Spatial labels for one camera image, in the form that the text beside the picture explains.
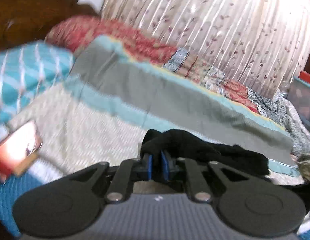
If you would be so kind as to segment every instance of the plastic container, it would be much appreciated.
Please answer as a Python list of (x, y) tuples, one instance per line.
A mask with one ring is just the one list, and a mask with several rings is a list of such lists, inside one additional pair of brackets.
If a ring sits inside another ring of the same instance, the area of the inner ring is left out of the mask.
[(310, 74), (307, 73), (306, 71), (302, 70), (299, 74), (299, 78), (310, 84)]
[(292, 102), (301, 120), (310, 122), (310, 84), (294, 77), (287, 99)]

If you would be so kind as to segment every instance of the pillow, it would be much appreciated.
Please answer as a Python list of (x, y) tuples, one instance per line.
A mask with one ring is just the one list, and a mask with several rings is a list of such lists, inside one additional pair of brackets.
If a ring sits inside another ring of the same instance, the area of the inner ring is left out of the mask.
[(43, 41), (0, 52), (0, 123), (8, 122), (34, 97), (63, 80), (73, 54)]
[(74, 16), (59, 23), (47, 34), (46, 42), (68, 48), (79, 56), (100, 35), (121, 41), (125, 50), (137, 61), (163, 64), (177, 51), (177, 47), (161, 43), (123, 22), (91, 16)]

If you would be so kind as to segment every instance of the black fabric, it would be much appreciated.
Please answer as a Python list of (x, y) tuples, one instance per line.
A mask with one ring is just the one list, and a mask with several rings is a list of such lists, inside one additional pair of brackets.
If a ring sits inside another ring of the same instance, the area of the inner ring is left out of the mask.
[(282, 186), (296, 193), (304, 202), (306, 214), (310, 211), (310, 183)]
[(254, 176), (269, 174), (268, 159), (264, 155), (245, 150), (239, 145), (209, 143), (184, 130), (171, 129), (163, 133), (148, 130), (141, 147), (141, 157), (145, 153), (152, 154), (157, 163), (161, 150), (167, 150), (174, 158), (218, 161)]

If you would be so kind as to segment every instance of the curtain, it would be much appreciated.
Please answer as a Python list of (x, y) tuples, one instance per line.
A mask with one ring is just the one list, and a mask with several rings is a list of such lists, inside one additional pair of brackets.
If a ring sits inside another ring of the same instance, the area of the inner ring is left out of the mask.
[(101, 17), (184, 47), (268, 98), (310, 52), (310, 0), (105, 0)]

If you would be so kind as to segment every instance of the red floral pillow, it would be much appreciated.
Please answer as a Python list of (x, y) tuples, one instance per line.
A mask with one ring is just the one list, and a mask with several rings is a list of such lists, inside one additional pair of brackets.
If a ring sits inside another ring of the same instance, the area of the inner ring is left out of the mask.
[(48, 33), (46, 42), (65, 47), (78, 56), (99, 35), (122, 41), (126, 51), (138, 61), (163, 64), (177, 51), (177, 47), (146, 37), (122, 22), (91, 16), (75, 16), (61, 22)]

